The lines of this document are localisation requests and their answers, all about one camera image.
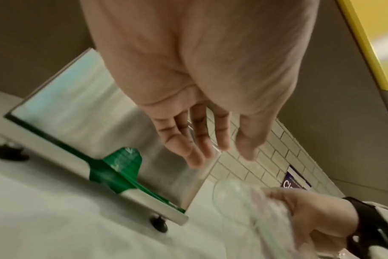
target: clear plastic bag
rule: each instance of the clear plastic bag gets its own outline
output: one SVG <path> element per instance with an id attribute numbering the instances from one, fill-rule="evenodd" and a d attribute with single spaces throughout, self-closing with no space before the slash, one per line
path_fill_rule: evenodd
<path id="1" fill-rule="evenodd" d="M 268 199 L 258 186 L 237 180 L 215 184 L 213 202 L 223 216 L 228 259 L 299 259 L 290 216 L 280 202 Z"/>

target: stainless steel panel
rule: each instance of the stainless steel panel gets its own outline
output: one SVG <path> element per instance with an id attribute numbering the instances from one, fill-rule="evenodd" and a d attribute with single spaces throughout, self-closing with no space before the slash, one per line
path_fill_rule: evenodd
<path id="1" fill-rule="evenodd" d="M 12 111 L 95 159 L 122 147 L 142 155 L 138 182 L 186 209 L 220 152 L 203 169 L 191 169 L 160 142 L 150 119 L 116 86 L 93 49 Z"/>

